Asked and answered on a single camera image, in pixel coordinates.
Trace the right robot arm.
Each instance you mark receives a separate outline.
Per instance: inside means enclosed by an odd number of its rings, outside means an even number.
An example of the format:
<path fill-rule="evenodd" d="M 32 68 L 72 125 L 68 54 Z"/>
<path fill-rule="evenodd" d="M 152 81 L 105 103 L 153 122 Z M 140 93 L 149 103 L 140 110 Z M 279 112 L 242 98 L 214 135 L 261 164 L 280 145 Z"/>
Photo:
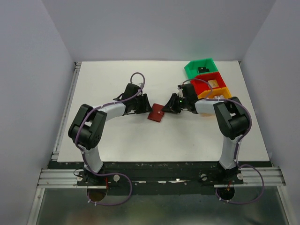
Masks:
<path fill-rule="evenodd" d="M 179 114 L 187 110 L 194 114 L 216 116 L 219 130 L 223 135 L 223 147 L 218 161 L 221 169 L 215 174 L 217 181 L 225 184 L 233 178 L 232 172 L 238 168 L 241 141 L 252 127 L 251 115 L 237 97 L 199 99 L 192 84 L 183 84 L 179 88 L 182 95 L 173 93 L 162 111 Z"/>

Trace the yellow plastic bin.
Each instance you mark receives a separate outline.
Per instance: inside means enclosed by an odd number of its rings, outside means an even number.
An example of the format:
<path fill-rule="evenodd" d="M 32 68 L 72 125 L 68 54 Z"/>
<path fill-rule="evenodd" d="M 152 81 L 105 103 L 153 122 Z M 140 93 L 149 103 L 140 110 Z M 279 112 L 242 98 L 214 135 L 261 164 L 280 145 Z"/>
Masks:
<path fill-rule="evenodd" d="M 216 95 L 223 95 L 225 97 L 225 99 L 232 97 L 232 95 L 229 92 L 229 89 L 227 87 L 223 87 L 223 88 L 213 89 L 212 91 L 205 90 L 201 94 L 198 95 L 198 99 L 213 98 Z"/>

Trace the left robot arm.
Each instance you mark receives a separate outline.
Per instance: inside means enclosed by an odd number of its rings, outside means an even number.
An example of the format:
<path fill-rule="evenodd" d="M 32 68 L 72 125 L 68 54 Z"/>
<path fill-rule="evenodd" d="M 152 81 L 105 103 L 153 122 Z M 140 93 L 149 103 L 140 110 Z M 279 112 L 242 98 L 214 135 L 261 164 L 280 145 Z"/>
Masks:
<path fill-rule="evenodd" d="M 89 171 L 88 180 L 93 185 L 103 182 L 104 174 L 100 171 L 103 162 L 98 151 L 105 123 L 111 119 L 129 114 L 152 112 L 148 95 L 143 93 L 143 86 L 129 83 L 124 93 L 112 102 L 92 107 L 87 104 L 80 106 L 69 130 L 68 137 L 80 150 L 84 168 Z"/>

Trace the black item in green bin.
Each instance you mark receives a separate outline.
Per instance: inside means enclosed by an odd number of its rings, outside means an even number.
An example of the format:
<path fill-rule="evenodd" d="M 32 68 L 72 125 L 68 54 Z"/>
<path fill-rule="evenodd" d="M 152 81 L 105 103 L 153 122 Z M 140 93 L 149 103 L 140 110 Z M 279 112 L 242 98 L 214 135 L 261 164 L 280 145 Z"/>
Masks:
<path fill-rule="evenodd" d="M 199 74 L 203 74 L 203 73 L 207 73 L 209 72 L 210 70 L 206 67 L 198 67 L 198 73 Z"/>

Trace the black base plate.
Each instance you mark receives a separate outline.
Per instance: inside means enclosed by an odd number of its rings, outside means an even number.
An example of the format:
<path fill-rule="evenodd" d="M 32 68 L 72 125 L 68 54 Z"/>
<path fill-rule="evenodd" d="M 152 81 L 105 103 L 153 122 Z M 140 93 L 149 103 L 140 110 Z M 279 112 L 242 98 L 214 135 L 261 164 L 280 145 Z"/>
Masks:
<path fill-rule="evenodd" d="M 272 167 L 269 161 L 248 164 L 256 172 L 258 167 Z M 243 183 L 242 168 L 222 172 L 217 162 L 105 162 L 99 176 L 84 169 L 83 163 L 52 161 L 47 169 L 73 169 L 78 185 L 105 185 L 79 188 L 100 195 L 213 195 L 216 188 L 234 190 L 233 181 Z"/>

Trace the red leather card holder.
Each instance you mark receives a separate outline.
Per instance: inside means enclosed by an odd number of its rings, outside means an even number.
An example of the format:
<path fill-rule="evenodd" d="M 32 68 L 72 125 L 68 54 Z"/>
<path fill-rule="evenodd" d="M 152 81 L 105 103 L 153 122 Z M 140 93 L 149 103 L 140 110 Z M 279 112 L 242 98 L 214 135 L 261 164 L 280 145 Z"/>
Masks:
<path fill-rule="evenodd" d="M 152 112 L 150 112 L 148 115 L 148 119 L 155 121 L 155 122 L 161 122 L 161 120 L 165 114 L 162 111 L 163 107 L 164 107 L 163 105 L 154 103 L 152 106 Z"/>

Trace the white box in yellow bin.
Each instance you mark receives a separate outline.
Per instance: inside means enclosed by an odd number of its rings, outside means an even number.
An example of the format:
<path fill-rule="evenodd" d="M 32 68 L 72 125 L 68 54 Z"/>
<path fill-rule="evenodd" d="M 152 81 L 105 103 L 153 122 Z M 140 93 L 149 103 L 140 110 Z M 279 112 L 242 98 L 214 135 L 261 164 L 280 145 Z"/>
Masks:
<path fill-rule="evenodd" d="M 225 97 L 223 95 L 216 95 L 213 97 L 213 99 L 224 99 Z"/>

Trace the aluminium rail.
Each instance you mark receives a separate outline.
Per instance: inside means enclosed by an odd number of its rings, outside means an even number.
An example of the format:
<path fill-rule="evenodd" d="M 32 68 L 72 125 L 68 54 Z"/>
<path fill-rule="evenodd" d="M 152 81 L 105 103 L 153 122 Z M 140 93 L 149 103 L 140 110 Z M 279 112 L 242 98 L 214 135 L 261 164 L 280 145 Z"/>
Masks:
<path fill-rule="evenodd" d="M 78 79 L 78 76 L 79 76 L 79 73 L 80 73 L 81 65 L 82 65 L 82 62 L 75 62 L 75 69 L 74 69 L 74 72 L 73 72 L 71 85 L 70 85 L 70 88 L 69 88 L 69 91 L 68 91 L 67 100 L 66 100 L 66 103 L 65 103 L 65 108 L 64 108 L 64 111 L 63 111 L 59 131 L 58 131 L 58 134 L 57 134 L 57 137 L 56 137 L 54 148 L 52 150 L 50 161 L 57 161 L 58 160 L 60 145 L 61 145 L 61 141 L 62 141 L 63 136 L 64 136 L 64 131 L 65 131 L 65 128 L 66 128 L 68 115 L 69 115 L 69 110 L 70 110 L 70 107 L 71 107 L 71 103 L 72 103 L 72 99 L 73 99 L 77 79 Z"/>
<path fill-rule="evenodd" d="M 257 172 L 252 168 L 242 168 L 243 183 L 231 182 L 232 187 L 259 187 L 260 175 L 263 177 L 266 187 L 285 186 L 286 182 L 279 167 L 258 167 Z M 78 185 L 77 177 L 73 169 L 43 169 L 40 173 L 38 188 L 95 188 L 104 189 L 105 185 Z"/>

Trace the red plastic bin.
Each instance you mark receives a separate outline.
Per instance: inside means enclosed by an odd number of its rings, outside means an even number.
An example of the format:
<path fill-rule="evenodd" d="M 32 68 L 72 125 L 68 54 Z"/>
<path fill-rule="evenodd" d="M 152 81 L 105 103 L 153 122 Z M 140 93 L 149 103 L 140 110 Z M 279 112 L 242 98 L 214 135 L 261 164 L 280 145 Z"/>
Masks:
<path fill-rule="evenodd" d="M 226 84 L 225 84 L 225 82 L 224 82 L 224 80 L 223 80 L 223 78 L 222 78 L 222 76 L 219 72 L 208 73 L 208 74 L 203 74 L 203 75 L 197 75 L 190 82 L 194 86 L 197 95 L 199 95 L 205 90 L 210 90 L 208 81 L 209 80 L 214 80 L 214 79 L 217 80 L 217 82 L 219 84 L 219 87 L 217 87 L 217 88 L 226 87 Z"/>

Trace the aluminium left side rail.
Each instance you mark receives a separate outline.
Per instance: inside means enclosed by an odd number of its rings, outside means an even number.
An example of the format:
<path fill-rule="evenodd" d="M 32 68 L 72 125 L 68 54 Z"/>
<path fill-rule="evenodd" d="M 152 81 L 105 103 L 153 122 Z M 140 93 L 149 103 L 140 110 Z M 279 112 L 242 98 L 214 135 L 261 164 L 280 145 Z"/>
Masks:
<path fill-rule="evenodd" d="M 78 76 L 79 76 L 79 73 L 80 73 L 81 65 L 82 65 L 82 62 L 75 62 L 75 69 L 74 69 L 74 72 L 73 72 L 71 85 L 70 85 L 70 88 L 69 88 L 69 91 L 68 91 L 67 100 L 66 100 L 66 103 L 65 103 L 65 108 L 64 108 L 64 111 L 63 111 L 59 131 L 58 131 L 58 134 L 57 134 L 57 137 L 56 137 L 54 148 L 52 150 L 50 161 L 57 161 L 58 160 L 60 145 L 61 145 L 61 141 L 62 141 L 63 136 L 64 136 L 64 131 L 65 131 L 65 128 L 66 128 L 68 115 L 69 115 L 69 110 L 70 110 L 70 107 L 71 107 L 71 103 L 72 103 L 72 99 L 73 99 L 77 79 L 78 79 Z"/>

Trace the aluminium front rail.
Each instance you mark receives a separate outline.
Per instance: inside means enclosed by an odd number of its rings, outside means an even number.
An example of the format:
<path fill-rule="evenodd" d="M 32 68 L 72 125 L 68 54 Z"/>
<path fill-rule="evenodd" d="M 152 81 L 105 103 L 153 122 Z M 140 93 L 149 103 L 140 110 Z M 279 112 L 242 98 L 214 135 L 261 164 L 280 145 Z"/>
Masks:
<path fill-rule="evenodd" d="M 286 182 L 279 167 L 258 167 L 257 172 L 252 168 L 242 168 L 243 183 L 231 182 L 232 187 L 259 187 L 260 175 L 263 177 L 266 187 L 285 186 Z M 77 177 L 73 169 L 43 169 L 40 173 L 38 188 L 95 188 L 104 189 L 105 185 L 78 185 Z"/>

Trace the green plastic bin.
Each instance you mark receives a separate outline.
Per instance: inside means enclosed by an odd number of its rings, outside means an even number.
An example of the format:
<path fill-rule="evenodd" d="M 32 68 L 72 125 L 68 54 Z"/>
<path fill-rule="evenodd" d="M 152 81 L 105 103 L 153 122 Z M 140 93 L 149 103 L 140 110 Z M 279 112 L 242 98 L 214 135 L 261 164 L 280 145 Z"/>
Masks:
<path fill-rule="evenodd" d="M 185 67 L 187 78 L 191 79 L 197 75 L 218 72 L 218 69 L 212 58 L 190 61 Z"/>

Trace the tan box in red bin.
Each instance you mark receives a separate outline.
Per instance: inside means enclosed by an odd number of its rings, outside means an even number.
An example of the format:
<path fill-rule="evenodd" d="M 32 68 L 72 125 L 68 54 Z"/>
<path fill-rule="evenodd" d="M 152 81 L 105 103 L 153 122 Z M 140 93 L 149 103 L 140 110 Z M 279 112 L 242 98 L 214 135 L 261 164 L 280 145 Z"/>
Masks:
<path fill-rule="evenodd" d="M 217 88 L 217 87 L 219 87 L 219 84 L 218 84 L 218 82 L 217 82 L 217 80 L 209 80 L 208 81 L 208 83 L 209 83 L 209 85 L 212 87 L 212 88 Z"/>

